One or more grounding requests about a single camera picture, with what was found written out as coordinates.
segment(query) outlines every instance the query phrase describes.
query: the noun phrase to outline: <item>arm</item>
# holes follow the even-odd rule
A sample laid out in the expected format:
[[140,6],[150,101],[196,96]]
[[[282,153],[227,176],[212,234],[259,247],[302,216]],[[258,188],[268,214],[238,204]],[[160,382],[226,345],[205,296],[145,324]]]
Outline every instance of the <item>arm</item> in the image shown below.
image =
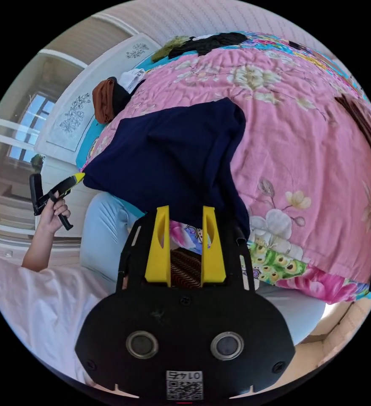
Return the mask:
[[70,217],[64,199],[55,204],[49,199],[43,209],[41,219],[33,236],[32,243],[25,254],[22,266],[34,272],[40,272],[49,265],[50,252],[56,231],[62,227],[59,214]]

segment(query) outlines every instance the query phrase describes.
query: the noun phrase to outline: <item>leg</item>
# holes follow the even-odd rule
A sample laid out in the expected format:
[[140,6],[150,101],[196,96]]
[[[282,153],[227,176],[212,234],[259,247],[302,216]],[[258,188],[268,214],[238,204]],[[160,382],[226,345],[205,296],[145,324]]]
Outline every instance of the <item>leg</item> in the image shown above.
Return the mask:
[[136,220],[116,197],[106,192],[94,196],[85,215],[80,264],[115,282],[128,228]]
[[260,283],[256,293],[272,303],[283,315],[294,345],[306,338],[321,320],[325,302],[294,289]]

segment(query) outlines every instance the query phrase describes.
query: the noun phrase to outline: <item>blanket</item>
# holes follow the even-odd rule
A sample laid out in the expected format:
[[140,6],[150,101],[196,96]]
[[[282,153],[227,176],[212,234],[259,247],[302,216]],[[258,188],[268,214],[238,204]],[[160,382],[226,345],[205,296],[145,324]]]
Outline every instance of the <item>blanket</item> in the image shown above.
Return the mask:
[[[250,40],[159,61],[87,163],[124,118],[228,97],[246,117],[231,173],[250,214],[255,277],[327,303],[370,297],[371,149],[335,100],[361,95],[313,50]],[[201,252],[199,229],[172,223],[171,231],[180,247]]]

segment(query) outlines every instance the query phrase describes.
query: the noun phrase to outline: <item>navy blue cloth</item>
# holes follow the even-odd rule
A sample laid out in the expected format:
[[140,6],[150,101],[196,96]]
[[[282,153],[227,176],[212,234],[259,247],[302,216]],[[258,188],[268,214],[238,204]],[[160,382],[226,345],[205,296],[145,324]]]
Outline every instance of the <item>navy blue cloth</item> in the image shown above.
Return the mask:
[[168,205],[171,220],[197,228],[203,206],[215,207],[248,238],[248,212],[230,171],[245,126],[243,111],[228,98],[125,118],[85,168],[84,185],[144,212]]

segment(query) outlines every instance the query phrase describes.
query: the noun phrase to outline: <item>screw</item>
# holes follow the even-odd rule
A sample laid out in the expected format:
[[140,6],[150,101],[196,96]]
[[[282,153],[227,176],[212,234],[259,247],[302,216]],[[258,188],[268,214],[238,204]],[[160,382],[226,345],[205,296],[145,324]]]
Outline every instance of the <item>screw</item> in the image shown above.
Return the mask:
[[189,306],[191,304],[191,297],[190,296],[181,296],[180,304],[183,306]]
[[87,368],[90,371],[95,371],[97,369],[97,366],[95,365],[95,363],[93,361],[91,361],[90,359],[87,360]]
[[275,364],[272,368],[273,373],[280,373],[284,370],[286,366],[286,363],[284,361],[280,361],[277,364]]

